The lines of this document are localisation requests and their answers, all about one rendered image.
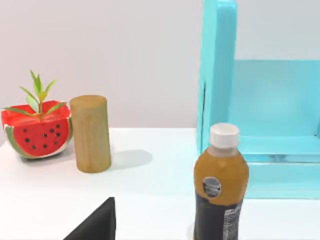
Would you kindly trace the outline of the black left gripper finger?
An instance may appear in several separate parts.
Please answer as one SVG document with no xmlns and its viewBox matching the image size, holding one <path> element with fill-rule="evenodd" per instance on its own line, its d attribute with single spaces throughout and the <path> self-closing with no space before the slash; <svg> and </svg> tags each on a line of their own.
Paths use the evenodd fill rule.
<svg viewBox="0 0 320 240">
<path fill-rule="evenodd" d="M 63 240 L 116 240 L 115 198 L 109 197 Z"/>
</svg>

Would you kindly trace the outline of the wooden cylinder cup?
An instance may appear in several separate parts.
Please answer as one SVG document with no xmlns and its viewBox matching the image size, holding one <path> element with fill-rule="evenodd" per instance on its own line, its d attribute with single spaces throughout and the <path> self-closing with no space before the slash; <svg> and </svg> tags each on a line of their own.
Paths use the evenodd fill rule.
<svg viewBox="0 0 320 240">
<path fill-rule="evenodd" d="M 107 99 L 81 95 L 69 101 L 76 166 L 83 173 L 100 173 L 111 166 Z"/>
</svg>

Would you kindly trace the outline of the watermelon plant pot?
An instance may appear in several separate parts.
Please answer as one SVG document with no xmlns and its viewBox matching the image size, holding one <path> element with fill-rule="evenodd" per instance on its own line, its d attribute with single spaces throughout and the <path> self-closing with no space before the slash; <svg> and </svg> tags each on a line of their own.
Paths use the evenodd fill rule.
<svg viewBox="0 0 320 240">
<path fill-rule="evenodd" d="M 21 86 L 27 104 L 2 108 L 1 124 L 7 142 L 16 153 L 35 160 L 64 151 L 73 137 L 73 127 L 67 102 L 46 101 L 56 81 L 44 87 L 39 74 L 33 71 L 30 74 L 35 94 Z"/>
</svg>

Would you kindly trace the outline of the amber bottle with white cap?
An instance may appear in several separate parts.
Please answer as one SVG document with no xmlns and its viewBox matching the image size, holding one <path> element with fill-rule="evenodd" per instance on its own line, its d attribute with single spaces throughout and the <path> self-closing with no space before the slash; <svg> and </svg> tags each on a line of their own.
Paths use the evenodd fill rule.
<svg viewBox="0 0 320 240">
<path fill-rule="evenodd" d="M 209 143 L 193 170 L 193 240 L 238 240 L 249 181 L 249 166 L 237 149 L 238 127 L 230 123 L 212 125 Z"/>
</svg>

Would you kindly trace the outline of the light blue rack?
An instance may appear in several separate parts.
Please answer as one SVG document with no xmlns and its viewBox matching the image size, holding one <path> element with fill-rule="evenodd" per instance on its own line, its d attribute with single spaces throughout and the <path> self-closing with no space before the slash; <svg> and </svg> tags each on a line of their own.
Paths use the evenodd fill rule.
<svg viewBox="0 0 320 240">
<path fill-rule="evenodd" d="M 246 197 L 320 200 L 320 59 L 236 60 L 236 0 L 201 0 L 196 147 L 239 128 Z"/>
</svg>

